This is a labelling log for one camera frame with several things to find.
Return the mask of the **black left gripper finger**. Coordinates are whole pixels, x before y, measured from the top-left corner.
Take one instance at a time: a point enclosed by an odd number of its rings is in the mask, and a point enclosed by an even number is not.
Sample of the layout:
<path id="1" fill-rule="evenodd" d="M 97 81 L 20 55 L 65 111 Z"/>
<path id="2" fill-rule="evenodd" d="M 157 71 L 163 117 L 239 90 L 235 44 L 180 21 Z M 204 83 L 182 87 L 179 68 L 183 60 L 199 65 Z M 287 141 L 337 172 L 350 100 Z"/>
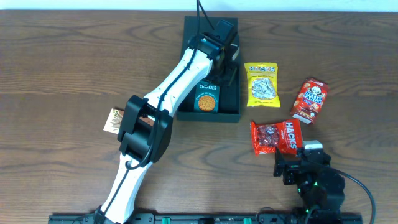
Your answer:
<path id="1" fill-rule="evenodd" d="M 217 86 L 223 86 L 226 83 L 226 72 L 212 72 L 211 83 Z"/>
<path id="2" fill-rule="evenodd" d="M 240 60 L 230 60 L 227 64 L 228 87 L 232 85 L 240 69 Z"/>

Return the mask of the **red Hello Panda box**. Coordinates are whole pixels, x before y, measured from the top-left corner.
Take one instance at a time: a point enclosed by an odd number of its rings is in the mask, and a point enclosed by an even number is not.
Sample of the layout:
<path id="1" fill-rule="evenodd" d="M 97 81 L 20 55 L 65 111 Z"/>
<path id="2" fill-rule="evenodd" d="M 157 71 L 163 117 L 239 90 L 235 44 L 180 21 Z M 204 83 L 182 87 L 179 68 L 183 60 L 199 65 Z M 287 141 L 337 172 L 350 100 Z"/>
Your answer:
<path id="1" fill-rule="evenodd" d="M 304 81 L 290 110 L 293 118 L 314 124 L 328 95 L 329 86 L 315 78 Z"/>

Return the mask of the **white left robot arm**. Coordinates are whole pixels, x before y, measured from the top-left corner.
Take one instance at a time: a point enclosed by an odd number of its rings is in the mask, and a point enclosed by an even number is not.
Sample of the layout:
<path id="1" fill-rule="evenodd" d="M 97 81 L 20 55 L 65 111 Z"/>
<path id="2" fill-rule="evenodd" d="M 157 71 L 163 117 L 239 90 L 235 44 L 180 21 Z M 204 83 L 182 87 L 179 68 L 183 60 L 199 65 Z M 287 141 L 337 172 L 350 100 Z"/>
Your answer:
<path id="1" fill-rule="evenodd" d="M 226 64 L 239 53 L 234 38 L 197 35 L 155 90 L 127 101 L 117 136 L 121 144 L 118 173 L 110 195 L 95 212 L 95 223 L 125 223 L 130 218 L 144 176 L 169 146 L 175 112 L 200 81 L 224 79 Z"/>

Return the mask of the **yellow Hacks candy bag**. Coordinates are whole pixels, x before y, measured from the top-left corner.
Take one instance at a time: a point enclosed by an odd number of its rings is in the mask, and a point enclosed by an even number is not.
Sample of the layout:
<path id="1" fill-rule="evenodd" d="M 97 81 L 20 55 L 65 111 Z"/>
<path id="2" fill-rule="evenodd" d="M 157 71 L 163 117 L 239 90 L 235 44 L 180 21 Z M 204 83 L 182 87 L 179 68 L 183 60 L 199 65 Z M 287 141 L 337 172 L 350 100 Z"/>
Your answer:
<path id="1" fill-rule="evenodd" d="M 245 63 L 248 84 L 248 107 L 280 108 L 277 92 L 278 66 L 276 63 Z"/>

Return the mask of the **brown chocolate stick box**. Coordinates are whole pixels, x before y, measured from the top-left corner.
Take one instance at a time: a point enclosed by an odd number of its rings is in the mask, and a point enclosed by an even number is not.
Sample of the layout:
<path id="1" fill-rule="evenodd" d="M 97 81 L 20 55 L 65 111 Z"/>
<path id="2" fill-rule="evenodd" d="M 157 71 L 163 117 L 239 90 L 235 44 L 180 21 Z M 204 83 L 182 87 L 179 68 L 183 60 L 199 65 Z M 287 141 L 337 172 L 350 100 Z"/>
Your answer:
<path id="1" fill-rule="evenodd" d="M 112 108 L 105 122 L 103 130 L 109 133 L 117 134 L 119 132 L 124 110 Z"/>

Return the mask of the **teal cookie packet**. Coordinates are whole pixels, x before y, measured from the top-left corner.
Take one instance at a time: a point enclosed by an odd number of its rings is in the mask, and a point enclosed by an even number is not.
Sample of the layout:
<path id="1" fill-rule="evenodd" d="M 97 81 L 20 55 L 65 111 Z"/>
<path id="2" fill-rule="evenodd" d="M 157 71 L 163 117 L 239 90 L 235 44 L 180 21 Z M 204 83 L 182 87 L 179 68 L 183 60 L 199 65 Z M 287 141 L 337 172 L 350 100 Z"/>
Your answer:
<path id="1" fill-rule="evenodd" d="M 198 113 L 217 113 L 220 87 L 206 81 L 200 81 L 195 89 L 193 110 Z"/>

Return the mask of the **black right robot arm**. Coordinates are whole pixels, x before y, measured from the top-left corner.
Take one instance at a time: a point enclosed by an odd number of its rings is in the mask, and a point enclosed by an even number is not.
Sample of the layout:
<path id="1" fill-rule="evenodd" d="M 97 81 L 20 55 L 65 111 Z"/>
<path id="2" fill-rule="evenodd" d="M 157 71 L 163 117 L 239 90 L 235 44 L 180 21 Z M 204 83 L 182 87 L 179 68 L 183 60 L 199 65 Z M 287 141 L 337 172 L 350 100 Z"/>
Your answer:
<path id="1" fill-rule="evenodd" d="M 288 160 L 275 151 L 274 176 L 285 185 L 296 185 L 303 207 L 292 210 L 287 223 L 343 223 L 345 180 L 330 167 L 331 157 L 323 149 L 297 151 L 299 160 Z"/>

